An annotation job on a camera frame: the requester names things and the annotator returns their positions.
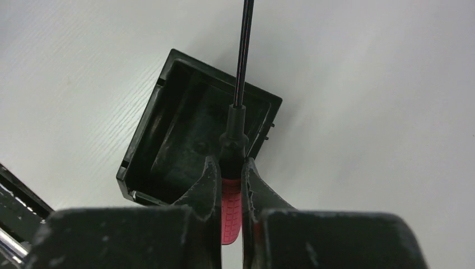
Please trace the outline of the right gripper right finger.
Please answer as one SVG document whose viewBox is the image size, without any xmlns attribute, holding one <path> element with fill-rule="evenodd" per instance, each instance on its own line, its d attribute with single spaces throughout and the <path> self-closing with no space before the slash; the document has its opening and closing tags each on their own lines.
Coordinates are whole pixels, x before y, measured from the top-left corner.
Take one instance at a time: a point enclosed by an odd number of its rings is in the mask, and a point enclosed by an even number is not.
<svg viewBox="0 0 475 269">
<path fill-rule="evenodd" d="M 255 160 L 247 157 L 241 171 L 243 267 L 267 268 L 265 212 L 293 210 L 259 175 Z"/>
</svg>

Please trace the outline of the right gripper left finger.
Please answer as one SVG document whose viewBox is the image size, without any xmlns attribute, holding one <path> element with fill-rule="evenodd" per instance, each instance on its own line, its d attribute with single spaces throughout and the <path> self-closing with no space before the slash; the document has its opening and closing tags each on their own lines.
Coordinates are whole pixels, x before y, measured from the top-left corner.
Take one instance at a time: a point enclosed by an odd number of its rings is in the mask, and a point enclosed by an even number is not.
<svg viewBox="0 0 475 269">
<path fill-rule="evenodd" d="M 185 210 L 184 268 L 221 268 L 221 172 L 207 156 L 200 178 L 175 203 Z"/>
</svg>

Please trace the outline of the red handled screwdriver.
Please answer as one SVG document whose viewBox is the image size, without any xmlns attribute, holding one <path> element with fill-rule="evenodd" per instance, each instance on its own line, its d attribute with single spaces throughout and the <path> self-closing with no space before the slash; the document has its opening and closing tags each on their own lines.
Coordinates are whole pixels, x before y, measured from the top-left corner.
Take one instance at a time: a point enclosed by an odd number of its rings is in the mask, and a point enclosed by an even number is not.
<svg viewBox="0 0 475 269">
<path fill-rule="evenodd" d="M 242 223 L 241 170 L 245 163 L 245 148 L 249 141 L 244 133 L 246 107 L 243 100 L 253 8 L 254 1 L 244 1 L 235 90 L 228 110 L 226 131 L 220 137 L 222 245 L 229 245 L 237 239 Z"/>
</svg>

